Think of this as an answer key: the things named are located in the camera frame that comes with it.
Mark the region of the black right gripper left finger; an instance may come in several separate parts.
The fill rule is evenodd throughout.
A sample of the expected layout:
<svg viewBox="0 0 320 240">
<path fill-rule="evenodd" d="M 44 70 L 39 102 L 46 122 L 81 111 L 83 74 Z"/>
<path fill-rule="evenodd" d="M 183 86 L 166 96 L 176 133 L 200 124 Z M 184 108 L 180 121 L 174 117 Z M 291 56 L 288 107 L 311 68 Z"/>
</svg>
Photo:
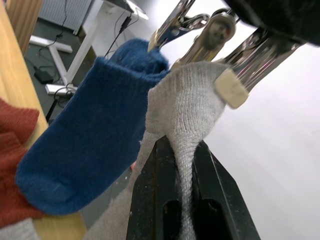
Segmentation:
<svg viewBox="0 0 320 240">
<path fill-rule="evenodd" d="M 157 140 L 132 193 L 126 238 L 176 240 L 181 227 L 181 191 L 174 152 L 166 137 Z"/>
</svg>

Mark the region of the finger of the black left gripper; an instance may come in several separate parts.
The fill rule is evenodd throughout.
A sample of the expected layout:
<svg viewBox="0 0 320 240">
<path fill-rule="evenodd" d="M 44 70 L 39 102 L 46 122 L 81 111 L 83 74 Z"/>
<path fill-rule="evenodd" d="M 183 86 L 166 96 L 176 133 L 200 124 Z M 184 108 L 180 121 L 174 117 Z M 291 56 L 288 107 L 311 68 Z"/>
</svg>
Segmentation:
<svg viewBox="0 0 320 240">
<path fill-rule="evenodd" d="M 226 0 L 225 3 L 251 26 L 320 45 L 319 0 Z"/>
</svg>

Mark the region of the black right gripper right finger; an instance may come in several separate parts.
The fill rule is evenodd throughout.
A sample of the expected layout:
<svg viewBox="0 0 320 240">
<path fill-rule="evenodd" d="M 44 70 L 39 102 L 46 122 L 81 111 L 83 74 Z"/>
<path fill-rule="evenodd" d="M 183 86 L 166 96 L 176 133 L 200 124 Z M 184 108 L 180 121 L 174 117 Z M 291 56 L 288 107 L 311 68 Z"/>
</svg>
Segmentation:
<svg viewBox="0 0 320 240">
<path fill-rule="evenodd" d="M 192 166 L 193 225 L 198 240 L 258 240 L 234 178 L 200 142 Z"/>
</svg>

